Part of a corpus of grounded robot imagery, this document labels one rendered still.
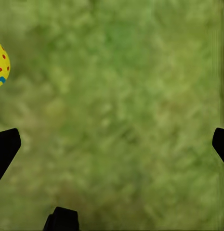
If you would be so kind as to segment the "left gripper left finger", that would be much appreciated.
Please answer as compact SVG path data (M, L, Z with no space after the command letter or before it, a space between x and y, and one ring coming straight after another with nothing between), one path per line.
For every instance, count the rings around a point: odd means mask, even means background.
M0 179L21 147L16 128L0 132Z

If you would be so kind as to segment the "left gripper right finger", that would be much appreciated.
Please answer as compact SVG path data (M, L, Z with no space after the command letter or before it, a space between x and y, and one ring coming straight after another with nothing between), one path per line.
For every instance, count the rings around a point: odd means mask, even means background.
M215 130L212 145L224 161L224 129L217 128Z

